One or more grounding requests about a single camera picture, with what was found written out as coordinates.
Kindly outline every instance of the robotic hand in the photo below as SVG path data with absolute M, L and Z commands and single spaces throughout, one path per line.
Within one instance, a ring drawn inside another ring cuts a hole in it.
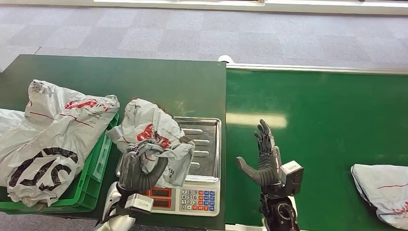
M 300 191 L 303 168 L 291 161 L 281 165 L 279 147 L 267 123 L 261 119 L 260 134 L 255 132 L 258 142 L 258 170 L 248 166 L 245 160 L 236 158 L 238 167 L 256 184 L 261 186 L 259 211 L 265 216 L 268 231 L 298 231 L 296 211 L 289 196 Z
M 94 231 L 128 231 L 135 223 L 137 213 L 151 212 L 153 199 L 140 193 L 145 193 L 156 185 L 168 159 L 160 157 L 154 169 L 145 174 L 140 166 L 140 158 L 146 152 L 162 153 L 164 149 L 154 140 L 127 146 L 127 153 L 123 154 L 120 166 L 119 182 L 114 182 L 109 188 L 102 220 Z

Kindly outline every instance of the scale keypad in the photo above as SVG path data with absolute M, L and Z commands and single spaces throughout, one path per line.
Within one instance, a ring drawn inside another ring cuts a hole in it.
M 189 190 L 181 189 L 181 210 L 190 212 L 216 210 L 216 196 L 214 190 Z

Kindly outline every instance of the green plastic crate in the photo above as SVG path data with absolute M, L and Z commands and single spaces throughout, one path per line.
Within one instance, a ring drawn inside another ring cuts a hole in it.
M 116 114 L 109 123 L 107 130 L 116 126 L 118 119 L 119 115 Z M 98 201 L 111 146 L 112 140 L 106 136 L 105 131 L 88 155 L 82 172 L 75 177 L 59 200 L 50 207 L 47 207 L 44 203 L 37 203 L 32 207 L 27 207 L 22 202 L 13 202 L 7 196 L 7 188 L 0 187 L 0 211 L 7 214 L 78 213 L 92 211 Z

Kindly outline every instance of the stainless steel tray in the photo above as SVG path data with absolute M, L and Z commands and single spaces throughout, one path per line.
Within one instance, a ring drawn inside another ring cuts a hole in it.
M 221 121 L 216 118 L 174 117 L 185 136 L 193 139 L 195 150 L 187 181 L 217 182 L 221 174 Z M 120 176 L 119 166 L 116 175 Z

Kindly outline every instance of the crumpled bag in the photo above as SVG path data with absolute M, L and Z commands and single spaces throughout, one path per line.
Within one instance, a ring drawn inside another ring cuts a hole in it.
M 24 113 L 0 109 L 0 186 L 15 202 L 50 206 L 82 170 L 119 102 L 39 80 L 28 96 Z
M 381 221 L 408 230 L 408 167 L 355 164 L 351 174 L 361 197 L 376 208 Z
M 143 172 L 150 173 L 157 164 L 158 157 L 167 157 L 168 165 L 156 187 L 179 188 L 190 168 L 194 142 L 187 139 L 177 122 L 156 104 L 146 100 L 130 101 L 125 108 L 123 122 L 107 132 L 107 136 L 126 152 L 129 143 L 139 143 L 145 139 L 155 139 L 164 148 L 164 152 L 145 152 L 141 158 Z

